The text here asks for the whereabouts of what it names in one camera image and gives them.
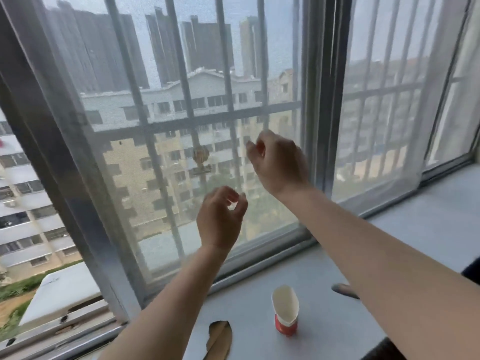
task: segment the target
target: cup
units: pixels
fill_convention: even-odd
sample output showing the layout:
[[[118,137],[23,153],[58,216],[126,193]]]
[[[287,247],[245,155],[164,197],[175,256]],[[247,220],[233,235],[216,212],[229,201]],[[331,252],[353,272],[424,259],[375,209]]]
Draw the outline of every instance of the cup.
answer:
[[[272,293],[273,310],[275,311],[275,328],[287,337],[297,332],[299,316],[299,300],[293,288],[281,285]]]

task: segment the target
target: grass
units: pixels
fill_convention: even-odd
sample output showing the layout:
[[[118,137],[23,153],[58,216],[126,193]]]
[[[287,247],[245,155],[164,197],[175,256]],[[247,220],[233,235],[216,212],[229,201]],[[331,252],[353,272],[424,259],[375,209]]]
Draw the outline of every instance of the grass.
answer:
[[[10,312],[7,323],[0,327],[0,341],[11,339],[18,334],[18,323],[22,319],[25,311],[32,300],[21,303],[17,308]]]
[[[43,272],[41,274],[33,275],[30,278],[26,278],[23,280],[19,280],[18,282],[2,286],[0,287],[0,302],[37,289],[40,286],[40,283],[42,283],[43,278],[45,278],[48,274],[68,268],[69,266],[74,266],[75,264],[78,264],[82,261],[83,260],[73,261],[68,264],[59,266],[58,268],[47,270],[46,272]]]

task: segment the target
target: sky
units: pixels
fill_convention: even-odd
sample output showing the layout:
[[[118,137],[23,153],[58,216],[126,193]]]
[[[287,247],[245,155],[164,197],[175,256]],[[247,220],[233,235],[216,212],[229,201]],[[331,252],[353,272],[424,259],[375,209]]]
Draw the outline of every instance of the sky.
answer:
[[[43,0],[48,8],[56,7],[57,0]],[[64,0],[75,9],[106,13],[104,0]],[[430,0],[419,0],[415,17],[412,41],[408,50],[408,57],[414,58],[418,54],[425,18]],[[165,0],[116,0],[117,7],[122,14],[131,14],[140,44],[140,50],[147,71],[150,87],[160,87],[160,79],[155,64],[153,50],[148,34],[146,14],[154,12],[154,7],[161,7],[167,14]],[[215,23],[217,20],[215,0],[174,0],[177,19],[179,22],[189,21],[190,15],[197,15],[201,23]],[[240,22],[247,16],[257,15],[257,0],[223,0],[225,22],[231,24],[233,59],[237,75],[243,75],[242,50],[240,42]],[[427,53],[430,51],[442,0],[436,0],[433,20],[429,28]],[[411,17],[413,0],[401,0],[397,27],[392,48],[392,59],[399,59],[404,45],[406,29]],[[383,60],[388,28],[392,16],[393,0],[380,0],[379,13],[373,43],[373,60]],[[268,39],[269,77],[279,76],[280,73],[292,68],[292,20],[293,0],[265,0],[265,20]],[[362,60],[366,57],[369,24],[372,17],[373,0],[357,0],[353,18],[353,32],[351,38],[351,61]]]

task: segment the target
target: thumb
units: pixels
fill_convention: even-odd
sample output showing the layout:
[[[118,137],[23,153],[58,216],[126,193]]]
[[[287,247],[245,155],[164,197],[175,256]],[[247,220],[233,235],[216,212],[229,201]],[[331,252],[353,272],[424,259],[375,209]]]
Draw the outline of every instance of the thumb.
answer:
[[[255,170],[257,170],[263,157],[259,153],[257,146],[250,140],[247,141],[246,148],[247,148],[247,157],[250,160],[250,162],[253,164],[253,167],[255,168]]]
[[[245,215],[245,212],[247,212],[247,208],[248,208],[247,196],[245,195],[245,193],[242,193],[238,197],[237,206],[235,206],[235,209],[233,210],[233,214],[239,220],[242,220],[243,216]]]

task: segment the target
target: dirt ground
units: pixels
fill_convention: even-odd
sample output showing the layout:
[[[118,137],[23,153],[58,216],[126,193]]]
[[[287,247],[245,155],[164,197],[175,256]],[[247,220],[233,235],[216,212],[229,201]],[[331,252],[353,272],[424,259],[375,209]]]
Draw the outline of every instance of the dirt ground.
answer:
[[[7,323],[8,316],[10,313],[18,306],[20,306],[23,302],[27,302],[31,300],[33,296],[35,296],[36,290],[31,292],[25,293],[21,296],[16,296],[14,298],[10,298],[0,302],[0,327]]]

